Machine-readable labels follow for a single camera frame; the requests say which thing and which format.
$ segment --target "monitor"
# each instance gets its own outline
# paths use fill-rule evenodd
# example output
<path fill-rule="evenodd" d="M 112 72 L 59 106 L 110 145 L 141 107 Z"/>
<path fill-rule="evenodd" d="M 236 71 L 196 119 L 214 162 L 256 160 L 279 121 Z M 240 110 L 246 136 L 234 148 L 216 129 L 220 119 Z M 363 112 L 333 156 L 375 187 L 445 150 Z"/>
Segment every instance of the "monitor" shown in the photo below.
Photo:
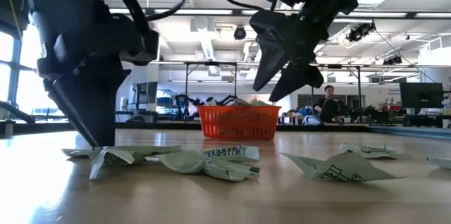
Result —
<path fill-rule="evenodd" d="M 442 108 L 441 83 L 400 83 L 403 108 Z"/>

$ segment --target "person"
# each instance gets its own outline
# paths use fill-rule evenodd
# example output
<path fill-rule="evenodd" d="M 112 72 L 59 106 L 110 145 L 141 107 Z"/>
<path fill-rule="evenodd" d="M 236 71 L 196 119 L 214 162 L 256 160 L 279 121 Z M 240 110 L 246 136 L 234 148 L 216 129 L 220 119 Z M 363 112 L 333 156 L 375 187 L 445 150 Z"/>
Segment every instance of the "person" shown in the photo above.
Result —
<path fill-rule="evenodd" d="M 325 123 L 333 122 L 334 119 L 335 122 L 342 123 L 343 120 L 341 114 L 345 111 L 342 111 L 340 101 L 333 98 L 334 90 L 335 88 L 331 85 L 324 87 L 324 98 L 314 104 L 314 110 L 319 112 L 319 118 Z"/>

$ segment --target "plastic basket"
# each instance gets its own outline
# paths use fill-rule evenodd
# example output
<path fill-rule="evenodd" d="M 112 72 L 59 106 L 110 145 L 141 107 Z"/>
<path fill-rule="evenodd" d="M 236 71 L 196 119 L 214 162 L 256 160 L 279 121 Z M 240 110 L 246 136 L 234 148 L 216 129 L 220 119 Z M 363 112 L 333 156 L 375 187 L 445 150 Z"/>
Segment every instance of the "plastic basket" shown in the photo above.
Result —
<path fill-rule="evenodd" d="M 198 106 L 205 137 L 272 139 L 279 106 Z"/>

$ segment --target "wooden table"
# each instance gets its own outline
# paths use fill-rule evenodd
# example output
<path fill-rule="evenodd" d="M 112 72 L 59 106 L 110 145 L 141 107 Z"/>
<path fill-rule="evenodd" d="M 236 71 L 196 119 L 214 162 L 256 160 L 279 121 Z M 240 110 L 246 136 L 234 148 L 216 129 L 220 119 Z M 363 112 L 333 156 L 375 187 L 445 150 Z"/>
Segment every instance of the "wooden table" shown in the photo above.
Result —
<path fill-rule="evenodd" d="M 306 179 L 278 152 L 326 159 L 342 142 L 417 156 L 372 161 L 399 180 L 362 184 Z M 89 181 L 89 160 L 60 148 L 86 147 L 75 132 L 0 140 L 0 223 L 449 223 L 451 170 L 423 156 L 451 156 L 451 142 L 366 133 L 278 132 L 274 140 L 204 139 L 200 131 L 119 130 L 118 144 L 182 144 L 188 149 L 260 148 L 261 173 L 234 183 L 181 175 L 159 162 L 106 168 Z"/>

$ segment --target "paper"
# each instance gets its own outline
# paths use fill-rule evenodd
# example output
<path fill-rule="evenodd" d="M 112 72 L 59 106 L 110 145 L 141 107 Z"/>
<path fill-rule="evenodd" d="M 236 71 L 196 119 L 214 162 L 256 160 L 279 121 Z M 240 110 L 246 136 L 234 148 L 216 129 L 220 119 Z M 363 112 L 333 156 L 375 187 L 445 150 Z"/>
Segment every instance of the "paper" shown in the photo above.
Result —
<path fill-rule="evenodd" d="M 358 144 L 343 143 L 340 147 L 342 152 L 352 151 L 364 158 L 396 158 L 409 159 L 409 154 L 399 154 L 395 150 L 388 149 L 384 144 L 383 147 L 366 147 Z"/>
<path fill-rule="evenodd" d="M 170 147 L 160 147 L 160 146 L 117 146 L 109 147 L 110 149 L 117 149 L 123 151 L 135 151 L 142 156 L 153 156 L 157 154 L 167 154 L 177 151 L 182 151 L 182 146 L 170 146 Z M 93 149 L 62 149 L 61 151 L 69 157 L 88 157 Z"/>
<path fill-rule="evenodd" d="M 451 169 L 451 160 L 444 158 L 427 157 L 428 162 L 432 165 L 439 166 L 441 168 Z"/>
<path fill-rule="evenodd" d="M 230 161 L 233 163 L 256 162 L 259 161 L 259 148 L 248 146 L 219 147 L 204 149 L 200 151 L 207 157 L 214 157 L 217 160 Z"/>
<path fill-rule="evenodd" d="M 350 151 L 332 156 L 326 161 L 292 154 L 283 155 L 296 163 L 310 179 L 368 182 L 397 178 L 390 173 L 375 168 L 365 158 Z"/>
<path fill-rule="evenodd" d="M 89 152 L 91 159 L 90 179 L 96 179 L 102 166 L 106 165 L 132 165 L 143 163 L 145 157 L 136 151 L 119 150 L 113 147 L 102 147 Z"/>
<path fill-rule="evenodd" d="M 243 181 L 250 175 L 256 175 L 259 168 L 222 161 L 214 157 L 207 157 L 198 151 L 181 151 L 172 154 L 156 156 L 171 170 L 185 174 L 203 173 L 213 178 L 233 182 Z"/>

